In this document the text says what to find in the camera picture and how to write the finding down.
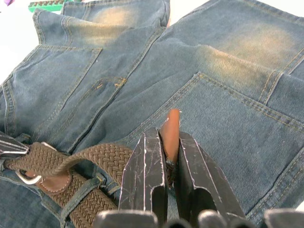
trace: clamp jaw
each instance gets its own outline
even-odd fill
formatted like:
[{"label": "clamp jaw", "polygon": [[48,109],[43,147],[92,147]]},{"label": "clamp jaw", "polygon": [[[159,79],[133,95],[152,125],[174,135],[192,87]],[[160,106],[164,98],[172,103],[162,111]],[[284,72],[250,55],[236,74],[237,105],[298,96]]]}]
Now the clamp jaw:
[{"label": "clamp jaw", "polygon": [[[118,211],[100,212],[94,228],[255,228],[219,166],[189,134],[179,132],[174,189],[180,219],[166,222],[166,153],[156,128],[142,133],[123,172]],[[269,210],[262,228],[297,228],[304,214]]]}]

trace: orange stitching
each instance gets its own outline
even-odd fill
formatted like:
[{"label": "orange stitching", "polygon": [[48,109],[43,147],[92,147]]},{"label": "orange stitching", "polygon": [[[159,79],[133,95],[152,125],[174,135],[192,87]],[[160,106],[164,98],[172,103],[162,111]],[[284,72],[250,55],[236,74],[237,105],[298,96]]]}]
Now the orange stitching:
[{"label": "orange stitching", "polygon": [[294,66],[292,68],[290,68],[290,70],[288,71],[288,75],[291,74],[295,69],[297,69],[297,67],[301,64],[301,62],[304,60],[304,55],[302,55],[301,58],[299,58],[299,60],[294,64]]},{"label": "orange stitching", "polygon": [[40,49],[52,50],[52,51],[66,51],[66,50],[90,50],[90,51],[101,51],[102,48],[85,48],[85,47],[69,47],[69,46],[57,46],[57,45],[41,45]]},{"label": "orange stitching", "polygon": [[277,13],[277,12],[272,12],[270,9],[266,9],[265,7],[261,6],[261,5],[257,5],[257,4],[254,4],[252,2],[248,2],[247,0],[243,0],[245,3],[247,3],[248,5],[252,5],[254,7],[257,7],[257,8],[260,8],[266,12],[268,12],[269,14],[273,15],[273,16],[277,16],[279,18],[284,18],[285,20],[289,21],[289,22],[292,22],[294,23],[292,20],[290,20],[289,18],[285,17],[285,16],[282,16],[281,14]]},{"label": "orange stitching", "polygon": [[277,202],[274,204],[274,206],[271,207],[274,208],[278,202],[280,201],[280,199],[284,196],[285,192],[290,188],[290,186],[295,182],[295,179],[300,175],[300,173],[304,170],[304,167],[301,168],[297,173],[296,175],[294,176],[293,180],[291,181],[291,183],[289,183],[289,185],[285,188],[285,190],[282,192],[281,196],[279,197],[279,199],[277,200]]},{"label": "orange stitching", "polygon": [[144,125],[147,124],[151,119],[157,119],[158,117],[160,117],[163,114],[163,112],[161,112],[163,107],[165,107],[167,104],[169,104],[171,102],[171,100],[174,100],[178,95],[180,95],[180,97],[177,98],[177,100],[176,100],[176,101],[178,101],[185,93],[187,93],[189,91],[190,88],[192,88],[192,85],[194,85],[194,83],[196,81],[198,81],[198,76],[199,75],[195,75],[194,77],[192,77],[181,89],[179,89],[179,91],[177,91],[172,97],[170,97],[168,99],[168,101],[166,103],[164,103],[154,114],[152,114],[147,120],[142,122],[135,130],[133,130],[129,135],[124,137],[122,140],[125,140],[126,138],[132,138],[132,136],[134,134],[136,134],[142,127],[144,127]]},{"label": "orange stitching", "polygon": [[129,73],[127,74],[127,77],[126,77],[126,78],[129,78],[129,76],[131,75],[131,73],[136,69],[138,63],[142,61],[143,56],[144,56],[145,54],[147,54],[147,51],[150,49],[149,46],[152,44],[152,40],[153,40],[154,38],[156,38],[156,36],[158,35],[158,33],[159,33],[160,31],[163,32],[163,28],[161,28],[161,29],[157,30],[156,32],[154,32],[154,33],[151,35],[151,37],[148,39],[146,45],[143,47],[143,52],[142,52],[141,55],[139,56],[138,61],[135,62],[135,63],[132,65],[131,70],[130,70]]},{"label": "orange stitching", "polygon": [[280,116],[280,117],[282,117],[282,118],[284,118],[284,119],[289,120],[290,122],[293,122],[294,124],[300,126],[301,128],[304,128],[304,126],[302,125],[301,122],[297,121],[297,122],[299,122],[299,123],[296,123],[296,120],[295,120],[295,119],[292,119],[292,118],[290,118],[290,117],[288,117],[288,116],[283,116],[282,114],[280,114],[280,113],[278,113],[278,112],[276,112],[276,111],[273,111],[273,110],[269,109],[267,106],[263,106],[262,104],[259,104],[259,103],[257,103],[257,102],[254,101],[254,100],[249,100],[249,98],[246,97],[246,96],[244,96],[244,95],[238,94],[238,96],[242,96],[243,99],[245,99],[246,101],[252,102],[252,103],[254,103],[254,105],[260,106],[262,109],[258,109],[257,107],[254,107],[254,106],[252,106],[252,105],[248,105],[248,104],[246,104],[244,101],[242,101],[241,99],[239,99],[239,98],[237,97],[236,93],[238,93],[238,92],[232,90],[231,88],[229,88],[229,87],[227,87],[227,86],[225,86],[225,85],[222,85],[221,83],[217,82],[216,80],[214,80],[214,79],[212,79],[212,78],[210,78],[210,77],[208,77],[208,76],[206,76],[206,75],[204,75],[204,74],[201,74],[201,77],[202,77],[202,78],[205,77],[205,78],[207,78],[207,80],[210,80],[213,84],[215,84],[215,85],[216,85],[216,84],[221,85],[221,86],[224,87],[225,89],[231,91],[231,92],[232,92],[231,95],[232,95],[234,98],[236,98],[236,99],[238,99],[239,101],[241,101],[242,103],[244,103],[245,105],[250,106],[250,107],[252,107],[252,108],[254,108],[254,109],[258,110],[258,111],[261,111],[264,115],[269,116],[269,117],[271,117],[271,118],[273,118],[273,119],[275,119],[275,120],[281,122],[281,123],[284,124],[284,125],[290,126],[290,127],[294,128],[294,129],[296,129],[296,130],[298,130],[298,131],[304,133],[304,131],[300,130],[299,128],[294,127],[294,126],[292,126],[292,125],[290,125],[290,124],[288,124],[288,123],[285,123],[285,122],[281,121],[280,119],[277,119],[277,118],[274,117],[274,116],[268,115],[268,114],[267,114],[264,110],[262,110],[262,109],[265,109],[265,110],[267,110],[268,112],[270,112],[270,113],[272,113],[272,114],[274,114],[274,115],[278,115],[278,116]]},{"label": "orange stitching", "polygon": [[38,22],[38,25],[39,25],[39,30],[40,30],[40,32],[41,32],[42,35],[43,35],[43,43],[46,43],[46,36],[45,36],[45,34],[44,34],[43,30],[42,30],[42,27],[41,27],[41,25],[40,25],[40,22],[39,22],[39,16],[40,16],[40,13],[41,13],[41,12],[42,12],[42,11],[40,11],[39,14],[37,14],[37,22]]},{"label": "orange stitching", "polygon": [[[285,177],[288,173],[291,172],[291,170],[294,168],[294,166],[297,164],[297,162],[303,157],[303,155],[304,155],[304,154],[302,154],[297,160],[294,161],[293,165],[287,170],[287,172],[286,172],[286,174],[284,175],[284,177]],[[294,182],[295,178],[298,176],[298,174],[299,174],[303,169],[304,169],[304,168],[300,169],[299,172],[293,177],[292,183]],[[267,200],[268,200],[274,193],[276,193],[275,191],[276,191],[276,189],[281,185],[281,183],[283,182],[283,180],[284,180],[283,178],[284,178],[284,177],[282,177],[282,179],[278,182],[277,186],[276,186],[274,189],[272,189],[272,192],[269,194],[269,196],[266,196],[266,198],[263,198],[263,199],[262,199],[263,202],[261,202],[261,204],[259,205],[259,207],[255,209],[256,212],[255,212],[254,214],[250,215],[248,218],[251,218],[251,217],[255,216],[258,212],[260,212],[260,209],[266,204]],[[285,189],[285,190],[283,191],[283,193],[282,193],[282,195],[280,196],[280,198],[278,199],[278,201],[282,198],[282,196],[284,195],[284,193],[285,193],[286,190],[287,190],[287,189]]]},{"label": "orange stitching", "polygon": [[289,65],[290,65],[290,64],[299,56],[299,54],[302,53],[302,51],[304,51],[304,48],[303,48],[301,51],[299,51],[298,54],[295,55],[295,57],[294,57],[294,58],[285,66],[285,68],[284,68],[282,71],[285,71],[285,70],[286,70],[287,68],[289,68],[289,67],[292,69],[295,65],[292,66],[292,67],[289,66]]},{"label": "orange stitching", "polygon": [[9,94],[10,94],[10,97],[11,97],[11,101],[13,103],[13,117],[12,117],[12,122],[13,122],[13,135],[15,135],[16,133],[16,123],[15,123],[15,111],[16,111],[16,108],[15,108],[15,102],[14,102],[14,98],[13,98],[13,92],[11,90],[11,87],[10,87],[10,82],[8,81],[7,82],[7,85],[8,85],[8,89],[9,89]]},{"label": "orange stitching", "polygon": [[[60,128],[55,131],[56,133],[60,132],[61,129],[63,129],[64,127],[67,127],[71,122],[72,120],[74,119],[76,113],[77,113],[77,108],[78,108],[78,105],[80,103],[82,103],[85,99],[88,98],[88,96],[90,95],[90,91],[93,89],[93,87],[97,84],[97,83],[100,83],[100,82],[113,82],[113,81],[117,81],[115,80],[116,78],[109,78],[107,80],[105,80],[104,78],[103,79],[100,79],[98,81],[96,81],[91,88],[89,88],[85,94],[82,95],[82,97],[78,100],[77,104],[75,105],[75,107],[73,108],[73,110],[70,112],[70,115],[68,116],[68,118],[63,122],[63,124],[60,126]],[[53,134],[53,136],[49,139],[49,141],[52,141],[54,139],[56,139],[58,137],[58,134]]]},{"label": "orange stitching", "polygon": [[69,19],[66,21],[66,22],[67,22],[67,23],[66,23],[66,28],[67,28],[67,30],[68,30],[68,32],[69,32],[69,34],[70,34],[69,37],[71,37],[71,41],[70,41],[70,43],[69,43],[68,46],[70,46],[70,45],[72,44],[72,41],[73,41],[72,32],[71,32],[70,28],[68,27],[68,23],[69,23],[69,21],[71,20],[71,18],[72,18],[72,17],[69,17]]},{"label": "orange stitching", "polygon": [[264,93],[264,91],[265,91],[265,89],[266,89],[266,86],[267,86],[267,84],[268,84],[268,81],[270,80],[271,75],[272,75],[274,72],[275,72],[275,70],[274,70],[273,72],[271,72],[270,75],[268,76],[268,79],[267,79],[267,81],[266,81],[266,83],[265,83],[265,85],[264,85],[264,88],[263,88],[263,90],[262,90],[262,92],[261,92],[261,95],[260,95],[260,97],[258,98],[258,101],[261,100],[262,95],[263,95],[263,93]]},{"label": "orange stitching", "polygon": [[59,190],[57,190],[57,191],[52,191],[52,190],[47,189],[46,186],[43,185],[43,181],[40,183],[40,185],[41,185],[46,191],[49,191],[49,192],[52,192],[52,193],[59,192],[59,191],[63,190],[63,189],[67,186],[67,184],[70,182],[70,180],[72,179],[71,173],[70,173],[69,171],[67,171],[67,172],[68,172],[68,178],[67,178],[66,184],[65,184],[61,189],[59,189]]},{"label": "orange stitching", "polygon": [[34,22],[36,22],[36,23],[34,23],[34,26],[35,26],[35,29],[36,29],[36,32],[37,32],[37,35],[38,35],[38,41],[39,41],[39,44],[42,44],[42,37],[41,37],[41,25],[40,25],[40,23],[39,23],[39,21],[38,21],[38,17],[39,17],[39,15],[40,15],[40,13],[41,13],[42,11],[40,11],[39,13],[34,13]]},{"label": "orange stitching", "polygon": [[3,90],[4,90],[4,96],[6,97],[6,101],[7,101],[7,104],[8,104],[8,107],[7,107],[7,110],[8,110],[8,112],[7,112],[7,114],[6,114],[6,120],[5,120],[5,122],[6,122],[6,131],[7,132],[5,132],[5,133],[8,133],[8,131],[9,131],[9,125],[8,125],[8,115],[9,115],[9,110],[10,110],[10,103],[9,103],[9,99],[8,99],[8,96],[7,96],[7,90],[5,89],[5,87],[4,87],[4,85],[2,86],[3,87]]},{"label": "orange stitching", "polygon": [[76,83],[72,84],[68,89],[67,91],[65,92],[65,94],[63,95],[63,100],[60,100],[57,107],[55,108],[55,110],[53,111],[53,113],[48,117],[48,119],[46,121],[43,121],[37,128],[36,130],[34,131],[33,133],[33,138],[36,138],[38,139],[39,137],[39,132],[41,130],[41,128],[45,125],[45,123],[49,123],[50,121],[52,121],[54,119],[54,115],[58,113],[58,111],[60,111],[60,106],[66,102],[66,99],[67,99],[67,95],[68,94],[72,94],[73,91],[75,90],[75,88],[79,85],[80,81],[82,80],[82,78],[84,78],[87,74],[87,70],[92,66],[92,64],[94,63],[94,61],[92,61],[93,59],[95,60],[97,58],[97,56],[99,55],[99,53],[101,52],[101,49],[99,51],[97,51],[97,53],[95,53],[95,51],[92,51],[92,54],[91,54],[91,58],[90,60],[88,61],[88,64],[86,65],[84,71],[80,74],[81,76],[77,79]]},{"label": "orange stitching", "polygon": [[[115,1],[111,1],[111,3],[128,3],[128,2],[136,2],[136,1],[140,1],[140,0],[115,0]],[[95,5],[107,5],[107,3],[109,2],[98,2],[98,3],[92,3],[90,4],[91,6],[95,6]],[[76,7],[83,7],[83,4],[79,4],[79,5],[72,5],[72,4],[65,4],[65,7],[68,8],[76,8]]]},{"label": "orange stitching", "polygon": [[271,86],[271,88],[270,88],[270,90],[269,90],[269,92],[268,92],[268,95],[267,95],[267,97],[266,97],[266,100],[264,101],[264,104],[265,104],[265,105],[266,105],[266,103],[268,102],[268,100],[269,100],[269,98],[270,98],[270,96],[271,96],[271,94],[272,94],[272,92],[271,92],[272,89],[274,89],[274,87],[277,85],[277,82],[280,80],[282,74],[283,74],[283,72],[277,74],[277,76],[276,76],[276,78],[275,78],[275,80],[274,80],[274,82],[273,82],[273,84],[272,84],[272,86]]}]

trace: brown woven belt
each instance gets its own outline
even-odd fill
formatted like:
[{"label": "brown woven belt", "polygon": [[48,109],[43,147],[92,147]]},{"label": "brown woven belt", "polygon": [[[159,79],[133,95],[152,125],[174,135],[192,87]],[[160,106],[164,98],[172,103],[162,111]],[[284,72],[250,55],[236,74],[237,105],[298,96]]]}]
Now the brown woven belt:
[{"label": "brown woven belt", "polygon": [[[64,208],[87,181],[86,178],[70,170],[72,166],[82,160],[89,160],[121,185],[123,170],[131,153],[132,150],[123,146],[100,144],[66,156],[36,142],[30,146],[30,153],[19,159],[6,160],[4,167],[27,171],[26,175],[29,177],[41,175],[43,178],[36,185]],[[116,208],[116,205],[99,188],[94,188],[69,216],[76,228],[90,228],[98,212]]]},{"label": "brown woven belt", "polygon": [[[173,109],[160,129],[160,135],[167,160],[172,165],[176,162],[179,146],[179,110]],[[68,206],[70,210],[65,213],[64,219],[70,216],[76,228],[90,228],[96,214],[103,210],[117,209],[116,205],[95,185],[87,184],[87,180],[71,167],[88,160],[107,172],[119,186],[126,163],[132,150],[115,144],[100,144],[87,148],[79,153],[66,156],[46,143],[35,142],[29,147],[29,153],[18,159],[8,159],[4,167],[25,171],[27,177],[34,181],[44,193],[56,202],[63,211]],[[168,179],[172,182],[172,165],[167,164]],[[82,192],[84,198],[77,198],[77,192]]]}]

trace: seam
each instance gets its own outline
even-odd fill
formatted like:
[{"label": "seam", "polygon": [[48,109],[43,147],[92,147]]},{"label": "seam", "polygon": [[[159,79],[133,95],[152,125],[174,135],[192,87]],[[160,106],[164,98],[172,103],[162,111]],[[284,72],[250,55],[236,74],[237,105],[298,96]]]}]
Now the seam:
[{"label": "seam", "polygon": [[79,105],[89,97],[90,95],[90,92],[92,91],[92,89],[94,88],[94,86],[96,84],[99,83],[99,85],[93,90],[97,90],[99,89],[101,86],[102,86],[102,83],[105,83],[105,82],[115,82],[117,81],[117,78],[103,78],[103,79],[100,79],[98,81],[96,81],[91,88],[89,88],[86,93],[84,93],[82,95],[82,97],[78,100],[77,104],[74,106],[73,110],[70,112],[70,115],[68,116],[68,118],[64,121],[64,123],[61,124],[60,128],[58,130],[56,130],[53,134],[53,136],[49,139],[49,141],[51,142],[52,140],[55,140],[58,136],[59,136],[59,133],[62,132],[62,129],[64,128],[67,128],[68,125],[73,121],[75,115],[77,114],[77,111],[78,111],[78,107]]},{"label": "seam", "polygon": [[133,65],[131,66],[131,70],[129,71],[129,73],[127,74],[126,79],[129,78],[129,76],[131,75],[131,73],[137,68],[138,64],[143,60],[143,57],[147,54],[147,52],[149,51],[151,45],[153,44],[153,42],[155,41],[155,39],[157,37],[159,37],[161,34],[159,34],[160,32],[163,32],[164,28],[160,28],[158,29],[156,32],[154,32],[152,34],[152,36],[148,39],[146,45],[143,47],[143,52],[140,54],[139,58],[137,60],[135,60],[135,62],[133,63]]},{"label": "seam", "polygon": [[[277,193],[277,189],[281,186],[281,183],[284,181],[284,178],[289,174],[291,173],[291,171],[293,171],[295,169],[295,166],[296,164],[298,163],[298,161],[304,156],[304,153],[303,153],[303,149],[300,150],[300,152],[302,151],[302,155],[299,156],[293,163],[292,163],[292,166],[286,171],[286,173],[282,176],[281,180],[278,182],[278,184],[270,189],[268,192],[272,191],[268,196],[265,196],[265,198],[263,198],[262,200],[260,200],[260,205],[254,209],[256,210],[256,212],[254,214],[251,214],[248,219],[251,219],[252,217],[254,217],[257,213],[260,212],[260,209],[267,203],[268,199],[274,195],[275,193]],[[301,168],[299,170],[299,172],[293,177],[293,181],[295,180],[295,178],[299,175],[299,173],[303,170],[304,168]],[[282,195],[280,196],[280,198],[278,199],[278,201],[282,198],[282,196],[284,195],[284,193],[286,192],[287,190],[285,189],[282,193]]]},{"label": "seam", "polygon": [[285,71],[285,70],[287,70],[287,69],[289,69],[288,70],[288,72],[290,71],[290,69],[292,69],[294,66],[291,66],[291,64],[292,64],[292,62],[302,53],[304,51],[304,48],[301,50],[301,51],[299,51],[298,52],[298,54],[296,54],[295,55],[295,57],[292,59],[292,60],[290,60],[290,62],[284,67],[284,69],[282,70],[282,71]]},{"label": "seam", "polygon": [[38,44],[23,60],[21,63],[19,63],[13,70],[12,73],[5,79],[5,81],[1,84],[3,85],[4,83],[8,82],[8,80],[10,80],[13,77],[14,72],[16,72],[18,69],[20,69],[21,67],[23,67],[27,62],[29,62],[31,60],[31,58],[33,57],[33,55],[39,50],[39,48],[41,47],[40,44]]},{"label": "seam", "polygon": [[91,4],[89,4],[89,6],[85,5],[85,12],[84,12],[84,14],[83,14],[83,16],[82,16],[81,19],[82,20],[86,20],[87,17],[89,16],[90,12],[91,12]]},{"label": "seam", "polygon": [[113,193],[115,193],[119,189],[120,189],[120,186],[115,186],[115,187],[111,188],[111,190],[108,191],[108,194],[112,195]]},{"label": "seam", "polygon": [[139,131],[141,131],[143,128],[144,129],[148,128],[152,124],[151,119],[154,120],[158,119],[166,110],[168,110],[172,106],[172,104],[177,102],[185,93],[187,93],[198,80],[199,80],[198,76],[194,75],[188,82],[186,82],[186,84],[182,88],[180,88],[172,97],[170,97],[155,113],[153,113],[148,119],[143,121],[130,134],[122,138],[121,141],[125,141],[126,139],[131,140],[134,138],[134,135]]},{"label": "seam", "polygon": [[40,197],[40,200],[41,200],[41,205],[45,209],[49,210],[51,212],[51,214],[53,214],[59,220],[59,213],[54,210],[53,206],[50,203],[48,203],[46,200],[43,200],[42,199],[42,197],[43,197],[42,195],[39,196],[39,197]]},{"label": "seam", "polygon": [[41,26],[38,22],[38,16],[40,15],[41,12],[42,11],[39,11],[38,13],[34,12],[34,14],[33,14],[34,26],[35,26],[35,29],[36,29],[36,32],[37,32],[39,44],[42,44],[41,33],[40,33]]},{"label": "seam", "polygon": [[66,34],[66,40],[65,40],[63,46],[66,45],[67,37],[68,37],[67,31],[66,31],[65,28],[64,28],[65,21],[66,21],[66,17],[63,17],[63,18],[61,19],[61,22],[60,22],[61,28],[62,28],[62,30],[63,30],[63,31],[65,32],[65,34]]},{"label": "seam", "polygon": [[264,88],[263,88],[262,92],[261,92],[261,95],[260,95],[260,97],[258,98],[258,102],[261,101],[262,95],[263,95],[264,91],[266,90],[267,84],[268,84],[268,82],[269,82],[269,80],[270,80],[270,78],[271,78],[271,76],[272,76],[272,74],[273,74],[274,72],[275,72],[275,70],[269,74],[268,79],[267,79],[267,81],[266,81],[266,83],[265,83],[265,85],[264,85]]},{"label": "seam", "polygon": [[[110,5],[111,3],[129,3],[129,2],[137,2],[137,1],[143,1],[143,0],[112,0],[112,1],[92,1],[90,2],[91,6],[98,6],[98,5]],[[66,2],[66,7],[68,8],[76,8],[76,7],[83,7],[83,5],[88,4],[88,2],[80,2],[78,4],[73,4],[70,2]]]},{"label": "seam", "polygon": [[12,92],[12,89],[10,87],[10,82],[8,81],[7,82],[7,85],[8,85],[8,89],[9,89],[9,94],[10,94],[10,98],[11,98],[11,101],[12,101],[12,104],[13,104],[13,116],[12,116],[12,123],[13,123],[13,135],[16,134],[16,123],[15,123],[15,111],[16,111],[16,106],[15,106],[15,102],[14,102],[14,97],[13,97],[13,92]]},{"label": "seam", "polygon": [[4,94],[4,97],[5,97],[5,100],[6,100],[6,108],[5,108],[5,125],[6,125],[6,129],[4,128],[4,131],[5,131],[5,134],[8,134],[8,115],[9,115],[9,111],[10,111],[10,103],[9,103],[9,99],[8,99],[8,96],[7,96],[7,91],[4,87],[4,85],[2,85],[2,88],[3,88],[3,94]]},{"label": "seam", "polygon": [[[299,25],[301,25],[301,26],[304,25],[303,22],[298,21],[301,17],[297,17],[297,16],[295,16],[295,15],[292,15],[292,14],[289,14],[289,13],[286,13],[286,12],[283,12],[283,11],[281,11],[281,10],[279,10],[279,9],[276,9],[276,8],[274,8],[274,7],[272,7],[272,6],[268,6],[268,5],[266,5],[266,4],[264,4],[264,3],[261,3],[261,2],[252,2],[252,1],[250,1],[250,0],[241,0],[241,1],[245,2],[245,3],[248,4],[248,5],[254,6],[254,7],[256,7],[256,8],[258,8],[258,9],[262,10],[262,11],[266,11],[267,13],[269,13],[269,14],[271,14],[271,15],[273,15],[273,16],[276,16],[276,17],[278,17],[278,18],[283,18],[283,19],[285,19],[285,20],[287,20],[287,21],[290,21],[290,22],[292,22],[292,23],[295,23],[295,22],[296,22],[297,24],[299,24]],[[276,10],[276,12],[271,11],[270,9],[267,9],[266,6],[270,7],[272,10]],[[294,17],[294,19],[296,19],[296,20],[295,20],[295,21],[292,21],[291,19],[289,19],[289,18],[286,16],[286,14],[288,14],[289,16]]]},{"label": "seam", "polygon": [[50,123],[54,117],[62,110],[62,108],[64,107],[64,105],[66,104],[66,102],[68,101],[69,97],[73,94],[73,92],[75,91],[75,89],[79,86],[79,84],[81,83],[81,81],[84,79],[84,77],[86,76],[88,70],[91,68],[91,66],[93,65],[93,63],[95,62],[96,58],[98,57],[98,55],[100,54],[101,49],[98,51],[92,51],[91,54],[91,58],[88,61],[87,66],[85,67],[84,71],[80,74],[80,77],[67,89],[67,91],[65,92],[65,94],[63,95],[61,101],[59,101],[59,103],[57,104],[55,110],[53,111],[53,113],[48,117],[47,120],[43,121],[34,131],[33,133],[33,138],[35,138],[36,140],[39,138],[40,136],[40,130],[43,126],[45,126],[46,124]]},{"label": "seam", "polygon": [[[286,125],[286,126],[289,126],[291,128],[294,128],[296,129],[297,131],[299,132],[302,132],[304,133],[304,124],[301,123],[300,121],[298,120],[295,120],[289,116],[286,116],[286,115],[283,115],[277,111],[274,111],[272,109],[270,109],[269,107],[267,106],[264,106],[263,104],[261,103],[257,103],[255,100],[252,100],[250,99],[249,97],[246,97],[242,94],[240,94],[239,92],[221,84],[220,82],[206,76],[205,74],[199,74],[199,76],[203,79],[206,79],[207,81],[213,83],[215,86],[217,87],[220,87],[220,88],[223,88],[224,90],[228,90],[229,94],[231,96],[233,96],[234,98],[238,99],[239,101],[241,101],[243,104],[247,105],[247,106],[250,106],[254,109],[256,109],[257,111],[260,111],[261,113],[263,113],[264,115],[268,116],[268,117],[271,117],[275,120],[277,120],[278,122]],[[289,121],[289,123],[286,123],[284,121],[282,121],[281,119],[279,119],[278,117],[281,117],[281,118],[284,118],[286,120]]]},{"label": "seam", "polygon": [[68,36],[67,39],[70,38],[70,43],[68,44],[68,46],[70,46],[70,45],[72,44],[72,42],[73,42],[72,32],[71,32],[71,30],[70,30],[70,28],[69,28],[69,26],[68,26],[68,23],[69,23],[69,21],[70,21],[71,19],[72,19],[72,17],[69,17],[69,19],[66,21],[66,28],[67,28],[67,30],[68,30],[68,32],[69,32],[69,36]]},{"label": "seam", "polygon": [[40,49],[52,50],[52,51],[65,51],[65,50],[102,50],[102,48],[85,48],[85,47],[69,47],[69,46],[57,46],[57,45],[39,45]]},{"label": "seam", "polygon": [[204,4],[203,4],[202,6],[200,6],[200,7],[203,7],[203,8],[194,10],[194,11],[192,11],[192,12],[186,14],[186,15],[183,16],[182,18],[185,18],[185,17],[187,17],[187,16],[189,16],[189,15],[192,15],[192,14],[196,14],[196,13],[198,13],[198,12],[206,11],[206,10],[208,10],[210,7],[213,7],[214,5],[218,4],[220,1],[221,1],[221,0],[217,0],[216,2],[214,2],[214,3],[212,3],[211,5],[206,6],[206,7],[203,7],[203,5],[204,5]]},{"label": "seam", "polygon": [[163,7],[164,7],[164,11],[163,11],[163,16],[162,16],[162,19],[161,19],[161,22],[163,23],[163,20],[166,16],[166,3],[165,3],[165,0],[162,0],[162,3],[163,3]]},{"label": "seam", "polygon": [[269,90],[269,92],[268,92],[268,95],[267,95],[267,97],[266,97],[266,100],[264,101],[264,104],[265,104],[265,105],[266,105],[267,102],[269,101],[270,96],[272,95],[273,90],[275,89],[275,87],[276,87],[278,81],[280,80],[282,74],[283,74],[283,72],[279,73],[279,74],[276,76],[276,78],[275,78],[273,84],[271,85],[271,88],[270,88],[270,90]]},{"label": "seam", "polygon": [[109,105],[109,103],[114,99],[114,97],[116,96],[116,94],[120,91],[120,89],[123,87],[123,85],[121,85],[120,88],[116,88],[114,90],[114,92],[109,96],[109,99],[104,103],[103,106],[101,106],[99,109],[97,109],[97,111],[94,113],[94,115],[92,116],[92,118],[89,121],[89,124],[84,128],[84,130],[79,134],[79,136],[76,138],[76,140],[72,143],[72,145],[68,148],[67,153],[70,153],[76,146],[77,144],[82,140],[83,137],[85,137],[85,135],[90,131],[90,129],[92,128],[92,125],[94,124],[94,122],[96,121],[96,118],[98,117],[98,114]]},{"label": "seam", "polygon": [[41,26],[41,24],[40,24],[40,22],[39,22],[39,16],[40,16],[41,12],[43,12],[43,11],[40,11],[40,12],[37,14],[36,22],[37,22],[37,25],[39,26],[40,37],[41,37],[41,44],[42,44],[42,43],[46,43],[46,36],[45,36],[45,34],[44,34],[44,32],[43,32],[43,29],[42,29],[42,26]]},{"label": "seam", "polygon": [[295,182],[296,178],[301,174],[301,172],[304,171],[304,167],[302,167],[293,177],[292,181],[289,183],[289,185],[284,189],[284,191],[282,192],[282,194],[280,195],[279,199],[275,202],[275,204],[271,207],[275,208],[276,205],[278,204],[278,202],[281,200],[281,198],[285,195],[285,193],[289,190],[290,186]]},{"label": "seam", "polygon": [[290,68],[290,70],[288,71],[288,75],[290,75],[304,60],[304,55],[302,55],[301,58],[299,58],[299,60],[294,64],[294,66],[292,68]]}]

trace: jeans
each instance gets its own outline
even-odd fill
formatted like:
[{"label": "jeans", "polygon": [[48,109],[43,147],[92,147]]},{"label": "jeans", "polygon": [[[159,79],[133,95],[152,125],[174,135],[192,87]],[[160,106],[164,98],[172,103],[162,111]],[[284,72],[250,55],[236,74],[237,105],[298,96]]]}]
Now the jeans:
[{"label": "jeans", "polygon": [[[179,108],[225,173],[247,218],[304,200],[304,18],[255,0],[210,0],[166,28],[169,0],[68,2],[35,11],[39,45],[0,91],[0,131],[73,154],[134,148]],[[104,191],[120,190],[102,174]],[[61,209],[14,172],[0,173],[0,227],[58,227]],[[177,217],[174,193],[169,217]]]}]

